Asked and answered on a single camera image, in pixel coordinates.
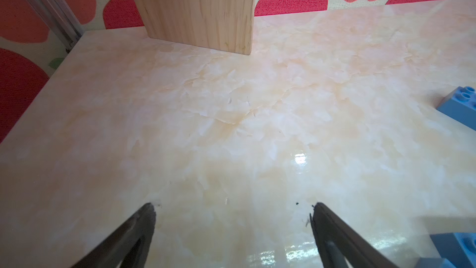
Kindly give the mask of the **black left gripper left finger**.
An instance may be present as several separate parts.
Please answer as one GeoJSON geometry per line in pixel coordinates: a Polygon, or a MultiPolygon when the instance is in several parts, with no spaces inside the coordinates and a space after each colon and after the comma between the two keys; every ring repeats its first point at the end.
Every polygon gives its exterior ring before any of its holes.
{"type": "Polygon", "coordinates": [[[154,206],[152,203],[146,203],[74,267],[143,268],[155,224],[154,206]]]}

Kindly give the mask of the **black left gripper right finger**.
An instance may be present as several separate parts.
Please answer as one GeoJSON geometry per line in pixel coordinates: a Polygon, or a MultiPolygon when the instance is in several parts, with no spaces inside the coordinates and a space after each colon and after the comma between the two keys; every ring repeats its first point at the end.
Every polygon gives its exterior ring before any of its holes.
{"type": "Polygon", "coordinates": [[[316,246],[325,268],[394,268],[396,265],[373,248],[324,203],[309,216],[316,246]]]}

